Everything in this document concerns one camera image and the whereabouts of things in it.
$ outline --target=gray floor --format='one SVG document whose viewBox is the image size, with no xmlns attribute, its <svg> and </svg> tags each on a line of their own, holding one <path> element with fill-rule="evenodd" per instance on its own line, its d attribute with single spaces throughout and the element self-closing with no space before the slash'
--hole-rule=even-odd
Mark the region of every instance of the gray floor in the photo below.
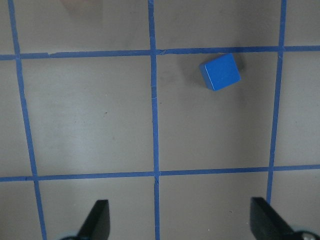
<svg viewBox="0 0 320 240">
<path fill-rule="evenodd" d="M 154 0 L 163 50 L 156 57 L 161 240 L 254 239 L 249 203 L 267 194 L 278 50 L 234 53 L 241 81 L 217 92 L 206 88 L 199 64 L 221 53 L 165 50 L 278 46 L 281 3 Z M 150 49 L 148 0 L 14 6 L 21 54 Z M 285 20 L 285 46 L 320 45 L 318 0 L 288 0 Z M 39 197 L 48 240 L 76 233 L 97 199 L 110 202 L 110 240 L 157 239 L 150 56 L 22 59 L 29 151 L 46 176 L 39 196 L 6 0 L 0 32 L 0 239 L 46 239 Z M 283 54 L 271 195 L 294 229 L 318 234 L 319 51 Z M 146 176 L 105 174 L 135 172 Z"/>
</svg>

